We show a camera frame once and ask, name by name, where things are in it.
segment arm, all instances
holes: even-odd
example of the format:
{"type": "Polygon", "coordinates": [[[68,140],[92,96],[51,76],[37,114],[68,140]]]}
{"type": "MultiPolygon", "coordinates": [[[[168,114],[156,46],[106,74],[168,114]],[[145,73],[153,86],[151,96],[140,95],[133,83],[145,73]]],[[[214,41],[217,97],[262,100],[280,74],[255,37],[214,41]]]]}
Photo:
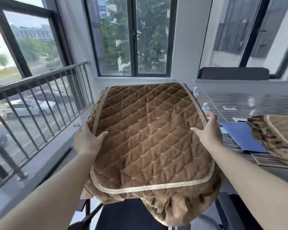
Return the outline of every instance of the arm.
{"type": "Polygon", "coordinates": [[[263,229],[288,229],[288,183],[225,148],[216,116],[191,128],[263,229]]]}
{"type": "Polygon", "coordinates": [[[107,133],[95,137],[85,122],[76,135],[79,155],[4,216],[0,230],[66,230],[107,133]]]}

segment quilted fabric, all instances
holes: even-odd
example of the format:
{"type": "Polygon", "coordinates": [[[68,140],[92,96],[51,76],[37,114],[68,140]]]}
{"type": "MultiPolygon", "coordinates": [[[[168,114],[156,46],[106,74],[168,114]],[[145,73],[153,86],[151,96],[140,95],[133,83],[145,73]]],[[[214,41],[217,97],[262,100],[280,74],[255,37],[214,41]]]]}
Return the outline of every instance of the quilted fabric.
{"type": "Polygon", "coordinates": [[[288,164],[288,115],[248,118],[252,135],[272,155],[288,164]]]}
{"type": "Polygon", "coordinates": [[[190,131],[205,124],[183,84],[106,88],[88,125],[96,136],[109,133],[82,198],[141,198],[162,224],[189,223],[217,198],[221,183],[217,165],[190,131]]]}

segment hand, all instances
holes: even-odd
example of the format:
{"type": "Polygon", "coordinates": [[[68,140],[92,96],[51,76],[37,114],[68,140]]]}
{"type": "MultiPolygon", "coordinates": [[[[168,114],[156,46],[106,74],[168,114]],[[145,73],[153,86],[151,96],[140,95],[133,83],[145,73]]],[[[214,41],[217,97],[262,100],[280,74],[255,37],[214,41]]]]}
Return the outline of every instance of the hand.
{"type": "Polygon", "coordinates": [[[208,148],[211,145],[223,145],[222,133],[217,122],[217,116],[211,112],[206,112],[206,116],[209,116],[209,121],[203,130],[200,130],[195,127],[191,127],[193,131],[200,139],[200,142],[205,148],[208,148]]]}
{"type": "Polygon", "coordinates": [[[79,154],[88,153],[95,159],[107,134],[108,132],[104,131],[98,137],[94,136],[85,121],[75,135],[75,149],[79,154]]]}

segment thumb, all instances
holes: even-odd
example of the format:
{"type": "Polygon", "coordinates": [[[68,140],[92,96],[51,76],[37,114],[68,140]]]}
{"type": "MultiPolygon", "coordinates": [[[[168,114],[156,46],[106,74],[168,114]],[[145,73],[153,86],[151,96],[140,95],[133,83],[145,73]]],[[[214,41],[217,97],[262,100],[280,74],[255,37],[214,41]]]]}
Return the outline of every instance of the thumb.
{"type": "Polygon", "coordinates": [[[198,135],[200,134],[200,132],[202,131],[202,130],[196,128],[196,127],[190,127],[190,130],[193,131],[197,136],[198,136],[198,135]]]}
{"type": "Polygon", "coordinates": [[[101,142],[104,141],[105,136],[108,134],[108,131],[104,131],[99,136],[97,136],[97,139],[101,140],[101,142]]]}

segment white car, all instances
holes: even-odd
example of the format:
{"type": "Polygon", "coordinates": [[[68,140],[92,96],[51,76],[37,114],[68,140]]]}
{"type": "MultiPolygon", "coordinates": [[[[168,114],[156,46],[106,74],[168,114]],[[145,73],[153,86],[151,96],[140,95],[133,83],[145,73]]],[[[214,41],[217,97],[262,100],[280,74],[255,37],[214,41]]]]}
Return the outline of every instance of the white car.
{"type": "MultiPolygon", "coordinates": [[[[33,115],[40,115],[41,114],[41,112],[37,106],[37,103],[34,99],[29,98],[29,99],[25,99],[25,101],[26,101],[26,103],[27,103],[27,105],[28,105],[28,107],[29,107],[29,109],[33,115]]],[[[44,114],[50,114],[51,113],[50,108],[47,105],[46,101],[39,101],[39,100],[37,100],[37,101],[38,101],[40,108],[42,109],[42,112],[44,114]]],[[[58,107],[57,107],[55,102],[48,101],[48,103],[49,103],[51,110],[53,112],[57,110],[58,107]]],[[[13,100],[13,101],[11,101],[11,104],[19,116],[30,115],[25,104],[23,103],[23,101],[21,99],[13,100]]],[[[6,117],[15,117],[15,114],[14,114],[14,112],[10,106],[3,109],[2,111],[6,117]]]]}

